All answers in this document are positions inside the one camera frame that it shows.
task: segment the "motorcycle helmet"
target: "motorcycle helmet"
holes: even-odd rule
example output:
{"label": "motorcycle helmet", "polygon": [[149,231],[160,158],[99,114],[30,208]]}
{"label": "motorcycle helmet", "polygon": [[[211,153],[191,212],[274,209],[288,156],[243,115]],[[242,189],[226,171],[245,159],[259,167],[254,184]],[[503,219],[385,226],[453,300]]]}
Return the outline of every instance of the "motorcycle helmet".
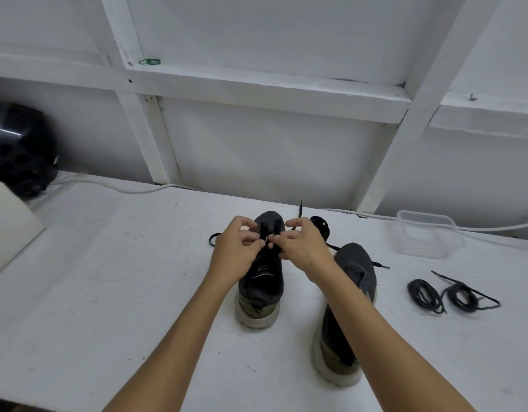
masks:
{"label": "motorcycle helmet", "polygon": [[20,198],[34,197],[56,177],[57,162],[43,113],[0,101],[0,182]]}

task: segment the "hand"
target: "hand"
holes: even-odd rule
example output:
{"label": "hand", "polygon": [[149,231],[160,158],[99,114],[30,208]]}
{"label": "hand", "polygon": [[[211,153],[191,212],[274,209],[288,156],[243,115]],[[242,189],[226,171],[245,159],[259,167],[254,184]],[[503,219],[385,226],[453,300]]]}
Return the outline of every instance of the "hand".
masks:
{"label": "hand", "polygon": [[206,280],[224,284],[226,291],[245,276],[260,249],[265,246],[260,234],[241,230],[242,226],[258,227],[250,218],[234,217],[224,233],[216,238],[211,265],[205,277]]}
{"label": "hand", "polygon": [[283,249],[279,257],[293,262],[314,283],[317,283],[323,274],[337,267],[321,233],[307,217],[293,218],[285,225],[302,229],[283,231],[281,235],[268,237]]}

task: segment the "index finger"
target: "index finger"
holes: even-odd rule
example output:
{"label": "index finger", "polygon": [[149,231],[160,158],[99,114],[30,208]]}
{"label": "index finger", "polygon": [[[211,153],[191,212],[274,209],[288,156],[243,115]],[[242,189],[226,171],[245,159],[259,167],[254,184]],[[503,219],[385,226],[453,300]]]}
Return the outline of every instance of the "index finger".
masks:
{"label": "index finger", "polygon": [[286,227],[304,227],[305,225],[308,225],[308,223],[312,223],[308,217],[301,217],[301,218],[292,218],[288,221],[285,221]]}
{"label": "index finger", "polygon": [[257,228],[258,224],[248,217],[242,217],[241,215],[236,215],[233,217],[233,220],[226,227],[225,231],[239,231],[241,227],[246,225],[249,228]]}

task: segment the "white table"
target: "white table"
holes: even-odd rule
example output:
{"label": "white table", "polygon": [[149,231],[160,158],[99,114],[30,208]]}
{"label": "white table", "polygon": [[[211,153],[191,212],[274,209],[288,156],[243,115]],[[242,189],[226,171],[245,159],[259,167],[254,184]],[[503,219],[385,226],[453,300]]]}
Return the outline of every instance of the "white table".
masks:
{"label": "white table", "polygon": [[[148,185],[104,179],[124,188]],[[123,195],[61,186],[35,212],[48,226],[0,272],[0,398],[59,412],[102,409],[144,362],[203,278],[207,239],[234,215],[297,207],[181,189]],[[528,242],[476,235],[448,260],[396,254],[391,223],[304,209],[377,262],[377,308],[480,411],[528,411]],[[502,307],[447,315],[419,309],[406,285],[430,270],[498,298]],[[336,388],[313,369],[309,345],[324,297],[290,262],[277,322],[248,330],[230,291],[186,396],[185,411],[379,411],[367,381]]]}

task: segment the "transparent plastic box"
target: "transparent plastic box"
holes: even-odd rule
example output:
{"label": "transparent plastic box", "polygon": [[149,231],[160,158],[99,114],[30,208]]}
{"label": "transparent plastic box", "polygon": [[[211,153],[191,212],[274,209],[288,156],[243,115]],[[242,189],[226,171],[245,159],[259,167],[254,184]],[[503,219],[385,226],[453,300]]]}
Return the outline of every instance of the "transparent plastic box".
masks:
{"label": "transparent plastic box", "polygon": [[446,215],[398,211],[392,234],[398,251],[412,256],[445,259],[465,246],[457,225]]}

